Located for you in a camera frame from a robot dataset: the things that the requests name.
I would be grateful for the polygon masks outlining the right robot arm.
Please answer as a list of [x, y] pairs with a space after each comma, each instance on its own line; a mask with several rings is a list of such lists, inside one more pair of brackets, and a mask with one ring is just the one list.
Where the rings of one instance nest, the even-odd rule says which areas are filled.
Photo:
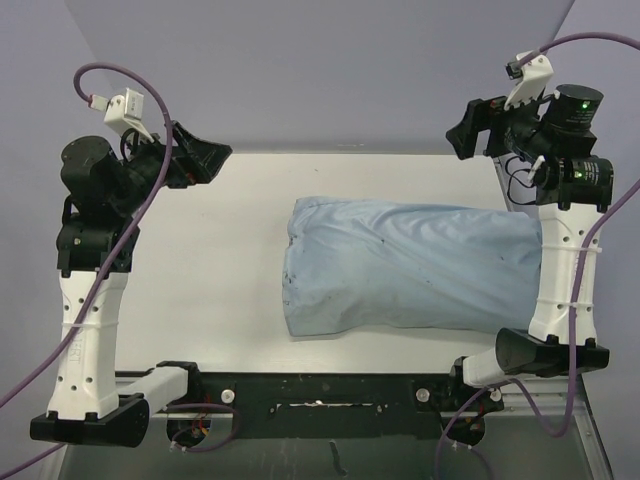
[[599, 345], [593, 318], [599, 236], [612, 212], [614, 169], [591, 150], [591, 125], [603, 94], [562, 84], [550, 95], [510, 106], [505, 97], [475, 99], [446, 133], [459, 159], [471, 157], [479, 133], [485, 155], [512, 153], [528, 162], [541, 224], [541, 269], [535, 311], [526, 329], [502, 328], [492, 349], [455, 363], [448, 402], [469, 408], [481, 387], [519, 376], [552, 378], [602, 370], [610, 352]]

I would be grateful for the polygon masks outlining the light blue pillowcase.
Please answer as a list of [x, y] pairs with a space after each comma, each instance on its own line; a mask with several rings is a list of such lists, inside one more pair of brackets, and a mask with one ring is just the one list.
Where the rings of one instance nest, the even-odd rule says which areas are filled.
[[369, 326], [494, 334], [534, 313], [542, 234], [523, 213], [305, 197], [287, 235], [282, 303], [295, 337]]

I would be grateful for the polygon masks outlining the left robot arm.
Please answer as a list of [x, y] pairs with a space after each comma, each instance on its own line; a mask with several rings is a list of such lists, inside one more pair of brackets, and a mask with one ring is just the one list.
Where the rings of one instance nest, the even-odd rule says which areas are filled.
[[152, 414], [171, 403], [190, 411], [202, 402], [194, 362], [161, 362], [130, 386], [116, 386], [119, 313], [140, 233], [134, 216], [163, 166], [162, 185], [185, 189], [210, 183], [232, 153], [231, 146], [198, 139], [179, 122], [172, 133], [163, 145], [125, 131], [121, 140], [134, 146], [123, 159], [99, 136], [80, 137], [61, 153], [69, 192], [56, 240], [64, 350], [47, 409], [30, 422], [34, 440], [136, 447]]

